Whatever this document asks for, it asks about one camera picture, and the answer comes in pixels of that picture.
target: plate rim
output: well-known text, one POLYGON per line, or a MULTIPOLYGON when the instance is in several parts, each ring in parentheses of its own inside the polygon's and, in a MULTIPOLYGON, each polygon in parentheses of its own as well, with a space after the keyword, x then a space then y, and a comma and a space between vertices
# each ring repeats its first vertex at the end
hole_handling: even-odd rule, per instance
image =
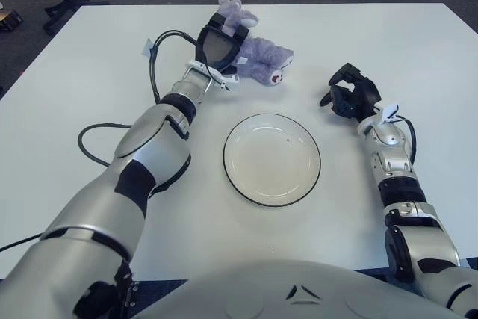
POLYGON ((314 137, 312 136, 312 134, 304 127, 302 126, 301 123, 297 122, 296 120, 293 120, 291 119, 290 117, 288 116, 285 116, 285 115, 281 115, 281 114, 275 114, 275 113, 271 113, 271 112, 263 112, 263 113, 260 113, 260 114, 254 114, 254 115, 251 115, 251 116, 248 116, 246 117, 245 119, 242 119, 241 121, 239 121, 232 129, 231 131, 229 132, 229 134, 227 135, 226 137, 226 140, 224 141, 224 146, 223 146, 223 166, 224 166, 224 172, 226 173, 226 176, 229 180, 229 183, 232 185, 232 187, 234 187, 234 189, 244 198, 248 199, 250 202, 252 203, 255 203, 256 205, 261 205, 263 207, 269 207, 269 208, 278 208, 278 207, 287 207, 289 205, 293 205, 294 203, 297 203, 299 202, 301 199, 304 199, 309 193, 312 192, 312 190, 315 188, 315 185, 317 184, 317 182, 319 181, 319 177, 320 177, 320 172, 322 172, 322 155, 320 154, 320 150, 319 150, 319 146, 317 145, 317 142, 315 141, 314 137), (307 132, 307 134, 310 136, 310 138, 312 139, 312 142, 314 143, 315 145, 315 148, 317 148, 317 153, 319 154, 319 172, 317 173, 317 178, 315 179, 314 181, 314 184, 311 186, 311 188, 307 191, 307 193, 305 193, 302 197, 300 197, 299 199, 296 199, 295 201, 293 202, 290 202, 290 203, 286 203, 284 205, 267 205, 267 204, 264 204, 264 203, 260 203, 260 202, 257 202, 251 198, 249 198, 248 196, 246 196, 244 193, 242 193, 241 190, 239 190, 239 188, 237 188, 234 184, 234 182, 231 180, 231 177, 229 176, 228 172, 227 172, 227 168, 226 168, 226 159, 225 159, 225 153, 226 153, 226 144, 227 144, 227 141, 228 139, 231 137, 231 134, 232 132, 241 124, 243 123, 244 121, 250 119, 251 117, 256 117, 256 116, 261 116, 261 115, 274 115, 274 116, 280 116, 280 117, 285 117, 286 119, 296 123, 297 125, 299 125, 300 127, 302 127, 304 129, 305 132, 307 132))

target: plush toy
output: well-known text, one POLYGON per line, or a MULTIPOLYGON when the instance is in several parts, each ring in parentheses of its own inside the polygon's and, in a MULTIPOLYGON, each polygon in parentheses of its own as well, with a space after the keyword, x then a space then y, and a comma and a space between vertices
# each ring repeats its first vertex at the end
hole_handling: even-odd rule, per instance
MULTIPOLYGON (((218 13, 226 18, 223 32, 232 36, 239 25, 252 28, 258 18, 242 8, 240 0, 218 0, 218 13)), ((254 78, 268 86, 280 84, 283 69, 294 59, 292 50, 276 46, 272 41, 260 37, 244 40, 238 56, 232 65, 238 68, 238 75, 254 78)))

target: table surface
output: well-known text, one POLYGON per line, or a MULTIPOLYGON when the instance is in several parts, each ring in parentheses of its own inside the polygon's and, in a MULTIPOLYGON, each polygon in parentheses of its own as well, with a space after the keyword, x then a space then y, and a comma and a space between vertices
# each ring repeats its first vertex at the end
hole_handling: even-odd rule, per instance
MULTIPOLYGON (((478 255, 478 35, 442 4, 251 5, 254 36, 295 51, 276 87, 245 78, 236 93, 213 89, 190 130, 193 161, 149 201, 132 269, 139 280, 192 278, 263 258, 322 261, 351 269, 386 267, 382 203, 356 123, 318 108, 346 62, 398 101, 418 136, 420 183, 462 258, 478 255), (314 190, 285 208, 244 199, 223 169, 223 142, 242 119, 277 113, 314 137, 322 170, 314 190)), ((80 130, 132 123, 153 105, 146 38, 198 34, 215 6, 83 7, 0 101, 0 244, 43 231, 72 196, 104 169, 76 146, 80 130)), ((193 49, 168 39, 156 64, 161 93, 184 73, 193 49)), ((124 134, 85 137, 110 159, 124 134)), ((26 251, 0 255, 5 277, 26 251)))

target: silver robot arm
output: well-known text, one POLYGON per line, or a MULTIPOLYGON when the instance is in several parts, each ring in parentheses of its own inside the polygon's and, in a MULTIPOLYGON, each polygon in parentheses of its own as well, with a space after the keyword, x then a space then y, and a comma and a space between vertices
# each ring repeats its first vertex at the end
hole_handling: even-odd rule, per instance
POLYGON ((96 318, 131 281, 148 198, 190 163, 188 129, 211 86, 189 67, 140 117, 110 166, 81 189, 0 284, 0 318, 96 318))
POLYGON ((418 182, 404 133, 393 122, 397 105, 380 109, 378 90, 350 64, 329 82, 331 91, 321 102, 355 117, 364 135, 373 176, 385 216, 385 247, 390 269, 402 282, 413 282, 427 299, 455 313, 478 316, 478 271, 459 266, 458 252, 418 182), (337 83, 353 83, 353 92, 337 83))

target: white plate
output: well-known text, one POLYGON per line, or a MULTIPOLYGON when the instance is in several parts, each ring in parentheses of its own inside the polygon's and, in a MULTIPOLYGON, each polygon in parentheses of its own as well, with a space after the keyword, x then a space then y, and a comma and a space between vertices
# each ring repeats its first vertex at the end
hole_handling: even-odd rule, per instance
POLYGON ((267 206, 290 205, 314 188, 320 153, 299 123, 259 114, 238 123, 224 144, 224 168, 247 199, 267 206))

